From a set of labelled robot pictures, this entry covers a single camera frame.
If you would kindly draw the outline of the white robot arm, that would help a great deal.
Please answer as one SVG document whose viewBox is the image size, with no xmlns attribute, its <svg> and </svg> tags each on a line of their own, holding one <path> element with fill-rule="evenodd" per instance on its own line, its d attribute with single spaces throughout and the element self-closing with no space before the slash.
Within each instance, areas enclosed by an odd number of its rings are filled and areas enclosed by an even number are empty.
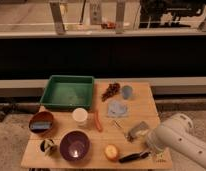
<svg viewBox="0 0 206 171">
<path fill-rule="evenodd" d="M 152 129 L 146 136 L 146 144 L 156 154 L 166 148 L 174 149 L 206 169 L 206 143 L 190 134 L 193 128 L 187 115 L 177 113 Z"/>
</svg>

